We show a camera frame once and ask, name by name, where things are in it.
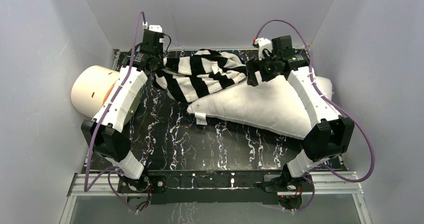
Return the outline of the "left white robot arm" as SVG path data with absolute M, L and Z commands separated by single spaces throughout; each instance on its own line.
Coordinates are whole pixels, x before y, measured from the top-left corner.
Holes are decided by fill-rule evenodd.
M 148 76 L 164 67 L 164 33 L 146 30 L 142 42 L 135 45 L 120 68 L 118 80 L 110 95 L 92 120 L 85 120 L 81 130 L 89 146 L 87 169 L 93 154 L 112 163 L 112 169 L 130 179 L 137 192 L 149 187 L 143 175 L 145 167 L 131 152 L 131 141 L 122 133 L 126 119 L 131 117 L 139 102 L 139 92 Z

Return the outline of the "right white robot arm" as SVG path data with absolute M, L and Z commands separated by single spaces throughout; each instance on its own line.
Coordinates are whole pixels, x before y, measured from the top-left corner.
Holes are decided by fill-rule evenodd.
M 294 191 L 313 168 L 347 151 L 355 126 L 324 99 L 309 56 L 296 53 L 290 36 L 272 40 L 256 38 L 253 46 L 258 49 L 258 58 L 246 64 L 247 84 L 255 87 L 258 78 L 268 82 L 284 76 L 299 96 L 311 122 L 311 131 L 302 143 L 301 152 L 284 165 L 281 175 L 282 186 Z

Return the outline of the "black white striped pillowcase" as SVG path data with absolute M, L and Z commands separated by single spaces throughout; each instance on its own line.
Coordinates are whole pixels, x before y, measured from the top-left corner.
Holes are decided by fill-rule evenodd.
M 190 57 L 164 59 L 169 74 L 166 91 L 173 100 L 191 103 L 232 87 L 248 77 L 244 61 L 228 52 L 201 49 Z

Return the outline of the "white pillow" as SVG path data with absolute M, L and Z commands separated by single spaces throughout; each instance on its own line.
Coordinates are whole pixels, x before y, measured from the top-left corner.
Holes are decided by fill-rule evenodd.
M 218 118 L 304 139 L 311 130 L 305 107 L 283 77 L 249 86 L 246 81 L 189 104 L 187 112 L 205 120 Z

